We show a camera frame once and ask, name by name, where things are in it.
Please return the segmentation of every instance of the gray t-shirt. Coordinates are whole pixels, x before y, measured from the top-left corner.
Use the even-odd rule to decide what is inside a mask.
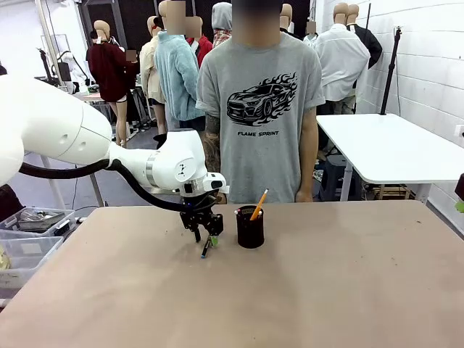
[[[229,203],[295,202],[306,111],[325,102],[313,48],[282,33],[269,49],[228,40],[205,58],[196,107],[220,117],[221,173]]]

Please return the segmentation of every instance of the orange pencil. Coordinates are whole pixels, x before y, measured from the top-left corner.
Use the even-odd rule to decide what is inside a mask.
[[[260,211],[261,211],[261,206],[262,204],[264,203],[265,199],[266,199],[266,196],[268,195],[268,189],[266,189],[266,191],[264,191],[264,194],[262,195],[261,197],[261,200],[260,200],[260,203],[258,203],[258,206],[256,207],[256,209],[254,210],[253,212],[253,215],[252,215],[252,218],[250,219],[250,221],[255,221],[256,218],[258,217]]]

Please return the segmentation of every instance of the pen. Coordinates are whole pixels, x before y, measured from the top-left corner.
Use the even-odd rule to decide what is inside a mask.
[[[208,249],[211,246],[211,236],[208,237],[206,240],[206,244],[204,245],[203,252],[202,252],[202,259],[206,257],[206,253],[208,252]]]
[[[254,210],[253,212],[253,215],[252,215],[252,218],[250,219],[250,221],[255,221],[261,211],[261,206],[262,206],[262,203],[264,203],[265,199],[266,199],[266,196],[268,195],[268,189],[266,189],[266,191],[264,191],[264,194],[262,195],[261,197],[261,200],[260,200],[260,203],[258,203],[256,209]]]

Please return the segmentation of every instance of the tattooed arm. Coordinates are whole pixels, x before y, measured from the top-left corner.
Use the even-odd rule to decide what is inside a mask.
[[[209,172],[220,173],[220,118],[206,114],[206,132],[203,137],[203,149],[206,168]]]

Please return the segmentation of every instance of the black cup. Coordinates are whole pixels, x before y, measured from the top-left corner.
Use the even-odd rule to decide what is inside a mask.
[[[251,221],[256,205],[247,205],[237,210],[239,245],[247,249],[261,247],[264,243],[264,210],[255,221]]]

